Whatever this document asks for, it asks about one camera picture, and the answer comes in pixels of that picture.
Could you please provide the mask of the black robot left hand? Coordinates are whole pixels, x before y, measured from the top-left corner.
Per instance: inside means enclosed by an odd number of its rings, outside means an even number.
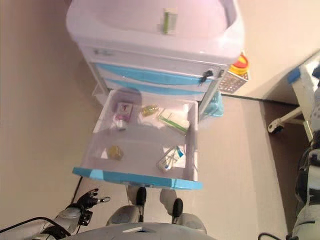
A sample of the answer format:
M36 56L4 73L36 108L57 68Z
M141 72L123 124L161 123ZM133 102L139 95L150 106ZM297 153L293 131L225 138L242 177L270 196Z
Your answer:
M84 210L91 209L92 207L98 205L98 204L104 204L111 200L109 196L104 196L98 198L99 189L94 188L92 190L89 190L85 194L83 194L78 200L77 204L80 205Z

